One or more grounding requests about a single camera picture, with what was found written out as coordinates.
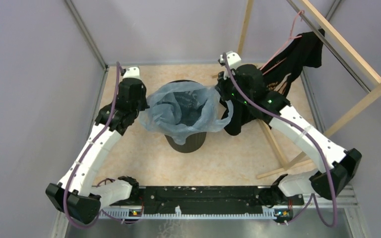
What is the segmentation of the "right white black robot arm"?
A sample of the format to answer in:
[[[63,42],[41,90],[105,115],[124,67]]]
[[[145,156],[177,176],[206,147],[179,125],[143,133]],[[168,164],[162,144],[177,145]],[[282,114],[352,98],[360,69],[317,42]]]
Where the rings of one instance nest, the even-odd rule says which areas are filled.
[[[334,200],[354,177],[362,154],[332,142],[307,122],[284,95],[263,86],[262,72],[255,65],[223,66],[216,89],[222,99],[233,103],[233,117],[259,119],[280,131],[316,166],[309,172],[280,176],[271,191],[272,200],[285,204],[291,196],[301,193]]]

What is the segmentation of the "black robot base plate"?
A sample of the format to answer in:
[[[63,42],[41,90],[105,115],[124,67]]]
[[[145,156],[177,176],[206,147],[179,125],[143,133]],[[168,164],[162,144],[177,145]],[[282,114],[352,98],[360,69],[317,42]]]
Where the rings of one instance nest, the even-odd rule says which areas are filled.
[[[260,214],[263,208],[287,205],[289,199],[276,188],[264,186],[146,186],[119,206],[138,206],[145,215]]]

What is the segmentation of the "black plastic trash bin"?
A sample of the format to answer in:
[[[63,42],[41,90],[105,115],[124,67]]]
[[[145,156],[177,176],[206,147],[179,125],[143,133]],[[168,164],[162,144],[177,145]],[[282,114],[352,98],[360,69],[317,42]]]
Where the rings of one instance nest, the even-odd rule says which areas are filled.
[[[176,80],[162,86],[156,96],[161,98],[152,119],[170,146],[181,153],[198,150],[212,116],[210,89],[195,81]]]

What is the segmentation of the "light blue plastic trash bag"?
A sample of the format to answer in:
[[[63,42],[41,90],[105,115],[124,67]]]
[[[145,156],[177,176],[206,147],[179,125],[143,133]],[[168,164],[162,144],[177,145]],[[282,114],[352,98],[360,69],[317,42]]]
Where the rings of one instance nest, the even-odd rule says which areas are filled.
[[[231,122],[233,103],[226,101],[228,114],[219,119],[220,99],[214,87],[194,81],[170,82],[147,97],[149,108],[139,114],[139,121],[147,131],[184,145],[193,134],[219,132]]]

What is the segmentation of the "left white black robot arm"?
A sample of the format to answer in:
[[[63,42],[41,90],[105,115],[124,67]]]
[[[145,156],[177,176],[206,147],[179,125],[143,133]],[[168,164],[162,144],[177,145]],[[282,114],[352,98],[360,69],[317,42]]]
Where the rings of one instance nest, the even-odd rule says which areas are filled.
[[[118,201],[133,205],[139,200],[139,183],[127,176],[94,186],[94,179],[112,147],[149,106],[140,79],[127,77],[118,84],[115,103],[104,106],[95,119],[90,138],[68,172],[50,183],[46,195],[54,207],[81,227],[90,226],[101,209]]]

